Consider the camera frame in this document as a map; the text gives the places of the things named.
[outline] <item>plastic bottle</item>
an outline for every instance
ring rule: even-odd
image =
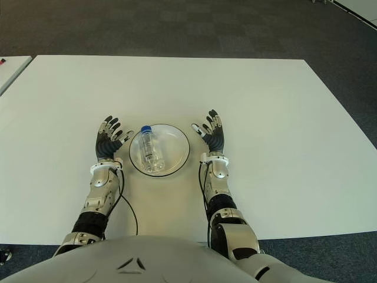
[[[144,170],[148,173],[159,172],[165,168],[158,139],[150,126],[141,128],[140,153]]]

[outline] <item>white plate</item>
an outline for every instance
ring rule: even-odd
[[[134,136],[130,144],[130,160],[137,170],[149,176],[163,177],[173,174],[181,169],[189,157],[189,140],[180,129],[171,125],[157,124],[152,125],[151,128],[161,147],[165,161],[164,170],[154,173],[144,170],[140,157],[140,131]]]

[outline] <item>floor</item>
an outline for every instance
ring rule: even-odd
[[[377,147],[377,31],[332,4],[2,0],[0,8],[4,56],[305,59]],[[309,275],[337,282],[377,282],[376,232],[268,240],[261,245]],[[0,279],[49,258],[55,248],[12,246],[14,256],[0,267]]]

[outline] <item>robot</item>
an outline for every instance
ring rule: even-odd
[[[306,276],[261,252],[253,229],[237,209],[227,185],[229,160],[223,154],[220,116],[211,110],[207,120],[210,127],[191,126],[209,147],[209,153],[201,156],[199,168],[209,247],[162,236],[105,240],[108,219],[124,190],[123,165],[114,153],[133,134],[121,130],[114,133],[120,123],[109,116],[97,134],[98,162],[91,167],[90,192],[72,232],[51,259],[5,278],[4,283],[328,282]]]

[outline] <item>white tabletop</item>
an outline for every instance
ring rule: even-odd
[[[0,65],[0,96],[31,61],[30,56],[0,56],[0,60],[2,58],[6,61]]]
[[[223,120],[234,201],[260,239],[377,229],[377,151],[302,60],[38,56],[0,97],[0,242],[60,244],[89,192],[101,121],[167,123],[190,142],[184,167],[133,168],[126,196],[140,234],[206,241],[191,123]],[[107,237],[132,235],[124,202]]]

